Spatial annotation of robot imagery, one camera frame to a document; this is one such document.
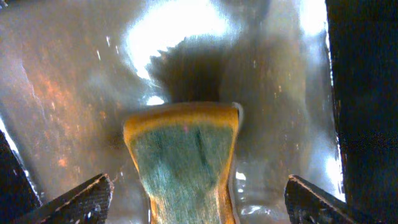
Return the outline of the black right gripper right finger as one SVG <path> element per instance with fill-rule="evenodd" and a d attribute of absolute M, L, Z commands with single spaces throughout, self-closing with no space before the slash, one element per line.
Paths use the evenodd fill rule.
<path fill-rule="evenodd" d="M 291 224 L 376 223 L 373 217 L 298 175 L 289 176 L 284 198 Z"/>

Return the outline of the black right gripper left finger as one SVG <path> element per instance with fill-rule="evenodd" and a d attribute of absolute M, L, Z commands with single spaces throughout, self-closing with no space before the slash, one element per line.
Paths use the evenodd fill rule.
<path fill-rule="evenodd" d="M 114 186 L 108 174 L 98 174 L 51 202 L 15 219 L 13 224 L 100 223 L 104 224 Z"/>

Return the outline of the green yellow sponge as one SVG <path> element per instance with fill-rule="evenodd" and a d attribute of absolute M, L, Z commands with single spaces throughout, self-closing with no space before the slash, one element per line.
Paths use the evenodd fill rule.
<path fill-rule="evenodd" d="M 229 175 L 238 103 L 153 106 L 124 122 L 123 138 L 150 200 L 150 223 L 237 223 Z"/>

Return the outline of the black metal tray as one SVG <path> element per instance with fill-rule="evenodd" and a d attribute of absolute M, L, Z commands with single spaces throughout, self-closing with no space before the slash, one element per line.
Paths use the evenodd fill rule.
<path fill-rule="evenodd" d="M 114 182 L 108 223 L 147 223 L 133 112 L 239 103 L 241 223 L 286 223 L 290 174 L 397 221 L 396 1 L 3 1 L 1 129 L 41 203 Z"/>

